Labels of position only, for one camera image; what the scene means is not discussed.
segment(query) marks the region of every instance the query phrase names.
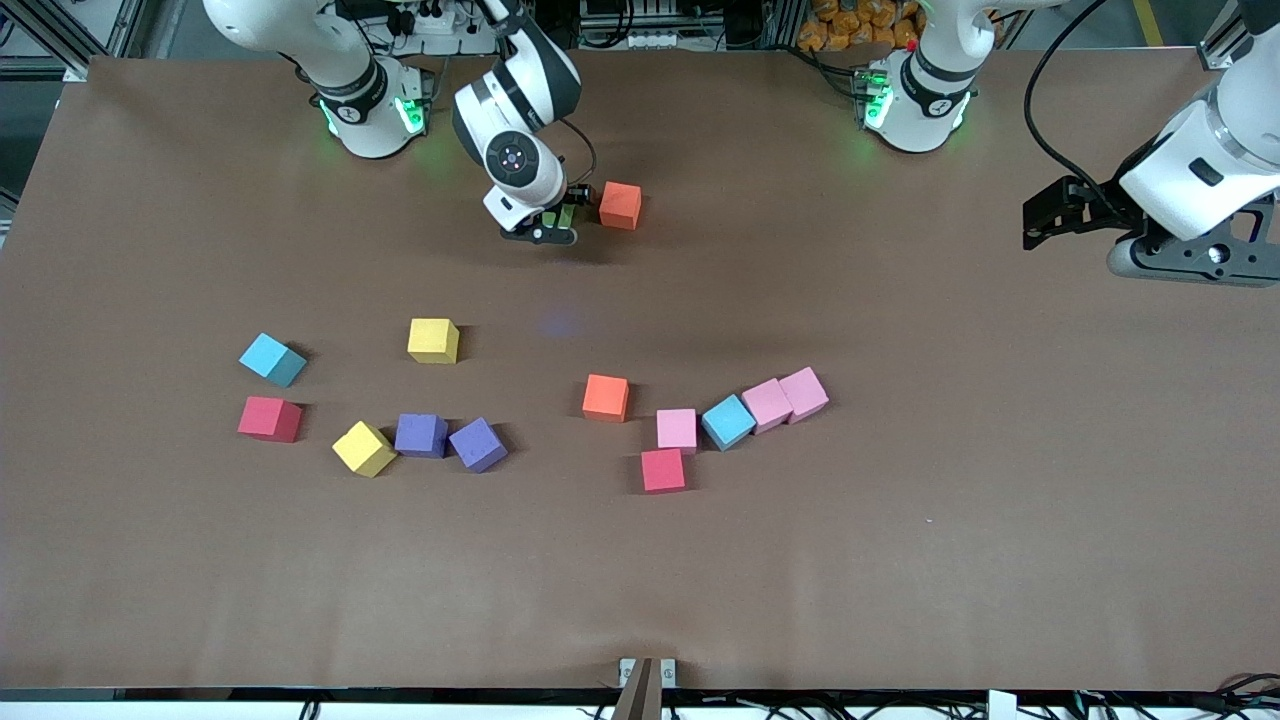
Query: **wooden block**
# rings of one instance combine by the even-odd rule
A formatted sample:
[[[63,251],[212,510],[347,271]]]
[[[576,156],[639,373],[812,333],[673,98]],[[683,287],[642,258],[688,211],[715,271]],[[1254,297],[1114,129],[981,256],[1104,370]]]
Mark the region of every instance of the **wooden block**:
[[[444,457],[449,425],[439,415],[404,413],[396,425],[396,452],[408,457]]]
[[[582,416],[604,423],[625,423],[630,392],[631,386],[623,378],[588,375],[586,396],[582,398]]]
[[[251,396],[244,401],[237,432],[268,442],[293,442],[302,427],[302,407],[279,397]]]
[[[507,456],[498,433],[493,430],[484,418],[477,418],[471,424],[449,436],[449,445],[462,459],[462,464],[472,473],[484,473],[494,462]]]
[[[241,355],[241,365],[280,387],[289,387],[306,364],[301,355],[266,333],[259,333]]]
[[[605,182],[600,193],[600,224],[623,231],[636,229],[640,222],[640,188],[621,182]]]
[[[396,460],[396,450],[383,433],[369,423],[360,421],[347,434],[333,443],[333,451],[357,475],[372,478]]]
[[[754,427],[755,419],[736,395],[726,397],[719,405],[703,413],[703,429],[712,436],[712,441],[721,451],[733,447],[737,441],[750,434]]]
[[[444,318],[413,318],[408,324],[408,354],[419,363],[457,363],[458,328]]]
[[[698,451],[698,411],[686,407],[681,410],[658,411],[658,447],[675,448],[684,455]]]
[[[791,418],[791,402],[777,379],[765,380],[744,392],[742,402],[755,418],[755,434],[771,430]]]
[[[827,391],[818,382],[818,375],[813,372],[813,368],[805,368],[778,382],[782,384],[782,392],[787,395],[787,402],[791,404],[791,410],[794,411],[791,418],[787,419],[788,424],[804,420],[809,415],[822,410],[829,401]]]
[[[685,460],[678,448],[649,450],[640,454],[645,492],[685,489]]]

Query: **cyan cube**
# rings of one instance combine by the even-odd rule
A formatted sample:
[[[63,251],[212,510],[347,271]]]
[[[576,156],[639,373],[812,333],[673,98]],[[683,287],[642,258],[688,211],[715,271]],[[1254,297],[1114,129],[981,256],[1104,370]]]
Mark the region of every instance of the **cyan cube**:
[[[750,434],[755,418],[746,410],[736,395],[731,395],[719,405],[703,413],[703,428],[721,451],[733,447],[737,441]]]
[[[444,457],[449,425],[439,415],[404,413],[396,425],[396,452],[408,457]]]
[[[241,355],[241,365],[280,387],[289,387],[306,364],[301,355],[266,333],[260,333]]]
[[[507,456],[507,448],[498,439],[498,433],[493,432],[484,418],[479,418],[471,424],[449,436],[449,445],[462,459],[462,464],[472,473],[484,473],[494,462]]]

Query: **gray floor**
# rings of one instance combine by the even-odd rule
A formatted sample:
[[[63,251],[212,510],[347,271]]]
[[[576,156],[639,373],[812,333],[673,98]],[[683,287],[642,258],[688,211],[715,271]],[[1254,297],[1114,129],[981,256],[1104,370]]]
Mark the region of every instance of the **gray floor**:
[[[1089,0],[1037,10],[1014,47],[1037,50],[1074,18]],[[1221,0],[1151,0],[1166,45],[1189,45],[1203,37]],[[224,38],[204,13],[201,0],[172,0],[169,17],[156,23],[155,55],[177,59],[259,59]],[[1142,28],[1133,0],[1111,0],[1064,44],[1064,47],[1140,47]],[[0,187],[20,193],[58,100],[60,83],[0,82]]]

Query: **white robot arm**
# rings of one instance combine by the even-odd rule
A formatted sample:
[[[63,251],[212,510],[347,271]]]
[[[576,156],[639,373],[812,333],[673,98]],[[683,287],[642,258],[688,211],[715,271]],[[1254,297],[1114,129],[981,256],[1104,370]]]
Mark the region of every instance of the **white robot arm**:
[[[1023,205],[1023,247],[1066,232],[1120,228],[1117,275],[1265,287],[1280,281],[1267,242],[1280,191],[1280,0],[1240,0],[1252,47],[1201,90],[1106,183],[1068,176]],[[1248,237],[1233,233],[1240,213]]]
[[[899,150],[928,152],[946,142],[964,120],[970,88],[996,44],[987,9],[1020,10],[1066,0],[920,0],[928,26],[919,46],[895,50],[872,63],[876,97],[860,106],[859,120]]]
[[[582,81],[520,0],[483,3],[499,42],[513,54],[453,96],[453,129],[493,179],[484,204],[504,236],[571,243],[570,228],[534,227],[567,190],[559,159],[534,133],[577,108]]]
[[[319,95],[329,132],[361,158],[385,158],[426,129],[424,73],[375,58],[351,20],[320,14],[328,0],[205,0],[228,40],[293,60]]]

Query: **green light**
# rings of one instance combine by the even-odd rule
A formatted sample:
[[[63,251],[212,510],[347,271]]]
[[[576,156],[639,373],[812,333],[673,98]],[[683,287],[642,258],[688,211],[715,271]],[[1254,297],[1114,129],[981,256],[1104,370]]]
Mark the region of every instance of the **green light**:
[[[879,128],[884,124],[884,115],[888,114],[890,105],[893,104],[893,88],[886,87],[876,100],[867,104],[867,126]]]
[[[955,119],[954,123],[951,123],[951,129],[956,129],[957,127],[960,127],[960,123],[964,122],[964,109],[965,109],[966,105],[969,105],[969,99],[970,97],[973,97],[972,92],[965,92],[964,94],[964,100],[961,100],[960,101],[960,106],[956,108],[956,119]]]
[[[329,123],[329,135],[338,137],[338,128],[333,124],[333,115],[329,114],[329,108],[325,108],[324,102],[321,102],[320,110],[324,111],[324,119]]]
[[[396,111],[401,114],[401,120],[404,122],[404,129],[410,135],[417,135],[422,132],[426,123],[422,118],[422,106],[417,104],[416,100],[401,100],[396,99]]]

